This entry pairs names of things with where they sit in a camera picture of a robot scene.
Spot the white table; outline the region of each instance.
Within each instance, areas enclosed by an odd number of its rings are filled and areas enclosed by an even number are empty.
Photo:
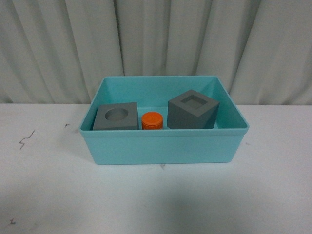
[[[230,163],[99,166],[88,105],[1,104],[0,233],[312,233],[312,106],[238,107]]]

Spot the gray cube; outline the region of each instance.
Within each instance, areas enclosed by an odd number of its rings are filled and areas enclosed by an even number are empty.
[[[214,128],[220,102],[189,90],[168,102],[167,126],[171,129]]]
[[[93,130],[132,129],[139,129],[136,102],[105,104],[98,107]]]

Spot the orange bottle cap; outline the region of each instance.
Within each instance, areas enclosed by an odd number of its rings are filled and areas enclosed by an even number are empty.
[[[142,129],[162,129],[162,115],[158,112],[147,112],[142,115]]]

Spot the plastic storage bin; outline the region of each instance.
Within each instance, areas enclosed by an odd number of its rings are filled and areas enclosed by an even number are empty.
[[[213,129],[167,127],[168,100],[190,89],[220,102]],[[101,104],[124,102],[137,102],[139,123],[146,112],[161,113],[164,128],[92,130]],[[79,130],[96,164],[167,164],[230,162],[248,128],[217,77],[163,76],[104,78]]]

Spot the white curtain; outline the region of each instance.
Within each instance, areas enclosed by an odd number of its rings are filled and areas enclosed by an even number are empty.
[[[312,104],[311,0],[0,0],[0,102],[90,103],[106,76],[216,75]]]

